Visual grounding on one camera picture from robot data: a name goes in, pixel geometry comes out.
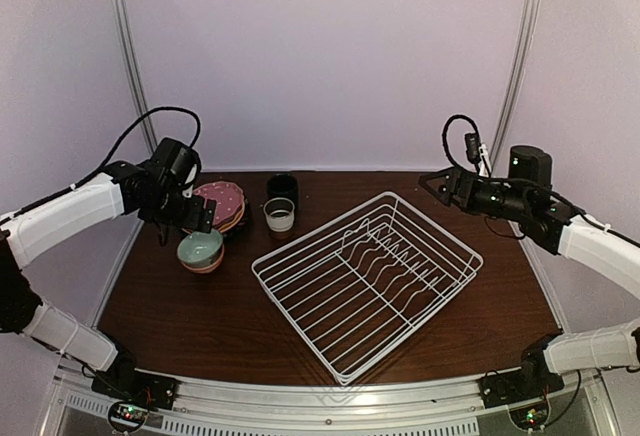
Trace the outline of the yellow dotted plate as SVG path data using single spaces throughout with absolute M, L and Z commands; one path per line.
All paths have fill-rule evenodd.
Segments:
M 236 226 L 241 219 L 243 218 L 244 214 L 245 214 L 245 209 L 246 209 L 246 205 L 242 204 L 242 206 L 240 207 L 240 209 L 238 210 L 238 212 L 235 214 L 235 216 L 228 222 L 226 223 L 221 223 L 219 225 L 215 226 L 215 229 L 220 232 L 221 234 L 224 234 L 226 232 L 228 232 L 230 229 L 232 229 L 234 226 Z

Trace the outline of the pale green bowl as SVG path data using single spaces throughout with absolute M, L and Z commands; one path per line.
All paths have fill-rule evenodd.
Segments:
M 177 257 L 180 262 L 202 267 L 217 259 L 222 248 L 223 236 L 217 230 L 209 233 L 192 232 L 178 245 Z

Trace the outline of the pink white floral bowl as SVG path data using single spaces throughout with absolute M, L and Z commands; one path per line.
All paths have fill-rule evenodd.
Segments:
M 221 252 L 217 259 L 215 259 L 210 264 L 208 264 L 206 266 L 202 266 L 202 267 L 195 267 L 195 266 L 189 265 L 189 264 L 187 264 L 185 262 L 180 262 L 180 264 L 186 270 L 190 271 L 191 273 L 194 273 L 194 274 L 210 274 L 213 271 L 215 271 L 222 264 L 222 262 L 224 260 L 224 256 L 225 256 L 225 254 L 223 252 Z

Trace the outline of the white brown cup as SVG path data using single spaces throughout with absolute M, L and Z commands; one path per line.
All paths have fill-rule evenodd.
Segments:
M 287 198 L 269 199 L 263 206 L 263 213 L 270 235 L 279 240 L 291 237 L 295 222 L 295 204 Z

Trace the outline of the dark green mug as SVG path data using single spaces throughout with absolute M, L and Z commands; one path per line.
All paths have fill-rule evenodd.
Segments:
M 298 181 L 292 174 L 273 175 L 266 183 L 266 191 L 269 199 L 285 198 L 290 200 L 295 207 L 299 206 Z

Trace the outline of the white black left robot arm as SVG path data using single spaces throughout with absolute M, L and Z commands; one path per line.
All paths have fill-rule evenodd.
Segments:
M 142 221 L 208 232 L 216 204 L 193 185 L 198 153 L 165 138 L 139 163 L 107 162 L 85 182 L 71 185 L 35 206 L 1 220 L 1 330 L 25 335 L 70 356 L 104 378 L 123 400 L 144 389 L 134 356 L 100 331 L 77 321 L 36 294 L 23 274 L 39 256 L 102 222 L 136 214 Z

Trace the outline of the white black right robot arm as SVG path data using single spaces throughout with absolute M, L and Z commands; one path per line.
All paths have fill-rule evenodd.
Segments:
M 548 153 L 516 145 L 510 150 L 505 178 L 481 176 L 452 165 L 420 176 L 418 183 L 445 206 L 516 223 L 525 238 L 550 254 L 578 262 L 638 295 L 638 243 L 555 193 L 551 173 Z M 555 376 L 608 367 L 638 369 L 638 320 L 541 339 L 523 352 L 512 386 L 519 396 L 530 398 Z

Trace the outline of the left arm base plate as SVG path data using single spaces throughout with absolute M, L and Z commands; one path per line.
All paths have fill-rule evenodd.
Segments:
M 175 378 L 139 370 L 129 371 L 124 377 L 102 371 L 95 371 L 92 376 L 93 392 L 151 410 L 173 408 L 178 389 Z

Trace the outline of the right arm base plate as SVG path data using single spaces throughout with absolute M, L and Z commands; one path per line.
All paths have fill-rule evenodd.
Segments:
M 564 388 L 563 378 L 551 374 L 541 379 L 527 378 L 521 370 L 491 371 L 478 381 L 486 409 L 543 398 Z

